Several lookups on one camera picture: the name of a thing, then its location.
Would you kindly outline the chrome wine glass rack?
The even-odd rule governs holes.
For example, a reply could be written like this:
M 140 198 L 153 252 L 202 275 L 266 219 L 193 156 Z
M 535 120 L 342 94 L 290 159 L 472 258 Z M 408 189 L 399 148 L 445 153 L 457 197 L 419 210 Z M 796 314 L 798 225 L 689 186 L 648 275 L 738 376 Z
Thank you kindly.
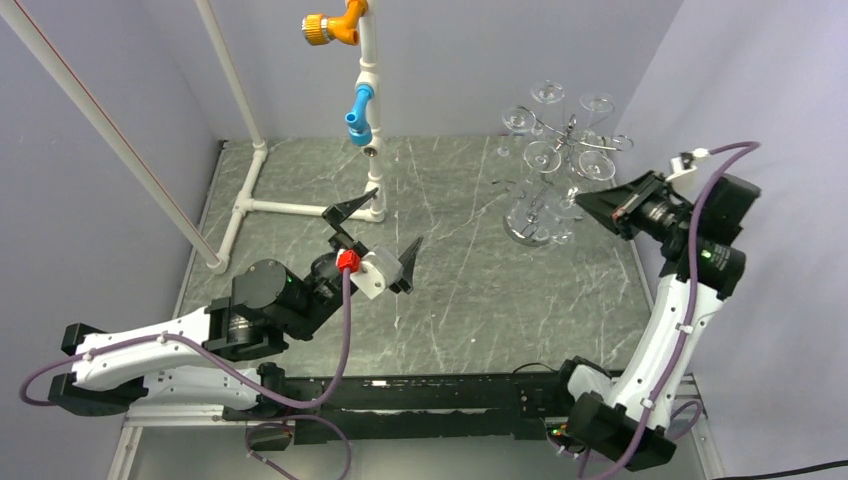
M 612 159 L 614 153 L 633 148 L 633 140 L 626 135 L 604 136 L 597 134 L 596 144 L 579 140 L 582 130 L 577 128 L 577 119 L 572 116 L 567 123 L 554 128 L 543 123 L 544 134 L 550 139 L 540 139 L 556 147 L 562 156 L 562 165 L 553 178 L 553 185 L 539 199 L 533 200 L 535 189 L 530 183 L 531 170 L 523 181 L 499 180 L 505 192 L 512 197 L 512 205 L 502 216 L 502 225 L 507 236 L 520 245 L 541 247 L 549 244 L 564 244 L 573 236 L 573 224 L 585 217 L 585 212 L 575 204 L 577 175 L 571 167 L 575 153 L 585 150 L 602 150 Z

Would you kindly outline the orange pipe nozzle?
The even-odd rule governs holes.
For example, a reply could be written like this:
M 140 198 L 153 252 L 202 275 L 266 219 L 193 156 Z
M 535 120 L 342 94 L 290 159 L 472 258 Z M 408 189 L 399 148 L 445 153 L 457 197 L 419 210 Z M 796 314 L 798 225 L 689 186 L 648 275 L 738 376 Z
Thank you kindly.
M 368 13 L 369 4 L 365 0 L 348 0 L 346 11 L 341 16 L 328 17 L 314 13 L 304 17 L 301 32 L 308 44 L 326 45 L 333 41 L 345 45 L 357 46 L 360 40 L 359 21 Z

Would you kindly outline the white diagonal pole red stripe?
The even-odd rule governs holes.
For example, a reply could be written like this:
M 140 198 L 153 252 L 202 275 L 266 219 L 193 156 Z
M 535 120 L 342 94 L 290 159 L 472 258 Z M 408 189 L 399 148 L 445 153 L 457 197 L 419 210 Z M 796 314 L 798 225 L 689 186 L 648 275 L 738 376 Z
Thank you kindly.
M 204 239 L 187 214 L 179 207 L 142 156 L 128 141 L 118 125 L 97 101 L 63 55 L 18 1 L 1 3 L 1 18 L 32 53 L 90 125 L 107 143 L 119 160 L 194 247 L 197 253 L 213 267 L 222 267 L 225 261 Z

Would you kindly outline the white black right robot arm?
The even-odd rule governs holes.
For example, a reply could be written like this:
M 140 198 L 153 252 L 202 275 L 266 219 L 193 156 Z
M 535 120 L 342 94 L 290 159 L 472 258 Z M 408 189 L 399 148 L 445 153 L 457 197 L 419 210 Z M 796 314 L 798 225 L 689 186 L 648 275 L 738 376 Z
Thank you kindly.
M 724 174 L 693 204 L 662 174 L 648 172 L 575 196 L 577 206 L 621 238 L 644 233 L 658 241 L 665 259 L 650 319 L 621 376 L 574 358 L 567 378 L 551 388 L 575 445 L 629 471 L 671 460 L 676 445 L 668 428 L 678 387 L 704 330 L 744 273 L 746 255 L 732 243 L 760 195 L 759 187 Z

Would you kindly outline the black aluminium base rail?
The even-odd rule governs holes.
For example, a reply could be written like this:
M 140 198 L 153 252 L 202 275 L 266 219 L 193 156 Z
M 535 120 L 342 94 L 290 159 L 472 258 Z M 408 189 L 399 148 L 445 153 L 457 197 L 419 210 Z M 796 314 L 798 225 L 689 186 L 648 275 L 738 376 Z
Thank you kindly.
M 589 447 L 614 454 L 625 450 L 638 424 L 622 406 L 603 405 L 598 387 L 585 393 L 569 389 L 574 374 L 597 373 L 572 361 L 542 371 L 345 377 L 319 406 L 312 402 L 329 390 L 329 378 L 290 377 L 272 363 L 252 372 L 261 386 L 301 404 L 275 402 L 217 369 L 183 367 L 145 380 L 147 393 L 131 408 L 209 405 L 224 421 L 317 414 L 356 440 L 551 437 L 572 450 Z

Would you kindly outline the blue pipe nozzle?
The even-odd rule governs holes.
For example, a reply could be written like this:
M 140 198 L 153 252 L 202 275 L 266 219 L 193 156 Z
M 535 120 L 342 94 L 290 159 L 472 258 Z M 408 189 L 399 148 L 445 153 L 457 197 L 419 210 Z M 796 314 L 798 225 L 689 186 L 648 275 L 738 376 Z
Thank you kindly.
M 367 119 L 367 107 L 374 95 L 374 90 L 370 85 L 358 85 L 351 110 L 345 115 L 349 138 L 355 146 L 364 147 L 372 141 L 373 135 Z

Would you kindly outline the white PVC pipe frame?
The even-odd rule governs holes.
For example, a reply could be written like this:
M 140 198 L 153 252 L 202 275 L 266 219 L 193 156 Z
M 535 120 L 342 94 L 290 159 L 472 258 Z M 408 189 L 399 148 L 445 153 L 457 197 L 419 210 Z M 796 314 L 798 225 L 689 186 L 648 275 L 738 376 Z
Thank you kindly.
M 216 251 L 216 257 L 206 262 L 206 266 L 212 273 L 223 274 L 230 265 L 231 253 L 239 230 L 248 214 L 260 212 L 318 217 L 322 208 L 317 205 L 263 201 L 253 196 L 270 148 L 260 133 L 256 116 L 252 111 L 211 3 L 209 1 L 197 1 L 195 7 L 211 41 L 253 146 L 248 172 L 234 198 L 221 244 Z M 347 1 L 345 12 L 340 16 L 327 16 L 321 13 L 309 14 L 302 20 L 301 32 L 311 46 L 327 45 L 336 41 L 360 48 L 360 72 L 355 82 L 355 99 L 351 110 L 345 114 L 344 121 L 351 144 L 359 148 L 361 153 L 368 158 L 366 187 L 368 189 L 381 188 L 383 186 L 383 167 L 380 163 L 380 155 L 384 142 L 381 136 L 380 76 L 378 73 L 374 3 L 371 1 Z

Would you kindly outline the clear wine glass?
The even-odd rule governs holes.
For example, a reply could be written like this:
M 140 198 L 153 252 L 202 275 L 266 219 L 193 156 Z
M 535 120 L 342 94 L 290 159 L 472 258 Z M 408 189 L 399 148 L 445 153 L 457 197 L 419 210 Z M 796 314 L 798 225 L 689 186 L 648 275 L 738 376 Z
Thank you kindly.
M 502 111 L 501 121 L 507 129 L 507 133 L 501 137 L 496 153 L 499 157 L 508 157 L 511 139 L 516 135 L 524 135 L 530 132 L 536 125 L 537 118 L 532 110 L 521 105 L 515 105 Z
M 525 147 L 522 158 L 531 170 L 530 183 L 535 189 L 533 200 L 539 200 L 553 185 L 553 178 L 562 165 L 562 156 L 550 143 L 537 140 Z
M 588 193 L 602 190 L 611 185 L 616 173 L 612 159 L 602 150 L 585 150 L 575 153 L 571 167 L 577 175 L 577 192 Z
M 534 135 L 543 135 L 546 127 L 543 125 L 544 116 L 548 108 L 561 102 L 565 97 L 564 87 L 555 81 L 544 80 L 535 82 L 531 86 L 531 96 L 538 104 L 535 111 L 536 123 L 531 130 Z
M 587 92 L 581 95 L 580 104 L 587 111 L 587 117 L 579 140 L 588 144 L 596 144 L 595 126 L 615 111 L 614 99 L 608 93 Z

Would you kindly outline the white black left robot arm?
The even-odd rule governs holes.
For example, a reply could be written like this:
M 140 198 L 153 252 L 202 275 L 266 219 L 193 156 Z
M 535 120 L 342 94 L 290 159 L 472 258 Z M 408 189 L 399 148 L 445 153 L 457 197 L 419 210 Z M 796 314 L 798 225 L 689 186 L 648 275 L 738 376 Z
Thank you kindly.
M 225 296 L 186 315 L 114 333 L 68 326 L 61 343 L 66 360 L 53 369 L 46 404 L 88 417 L 141 404 L 212 404 L 272 420 L 325 403 L 349 359 L 354 294 L 376 298 L 413 288 L 420 240 L 396 255 L 366 246 L 344 228 L 375 196 L 369 190 L 323 211 L 333 231 L 330 249 L 305 276 L 262 259 L 233 277 Z M 314 393 L 293 392 L 273 357 L 291 341 L 311 340 L 336 313 L 343 316 L 343 340 L 335 373 Z

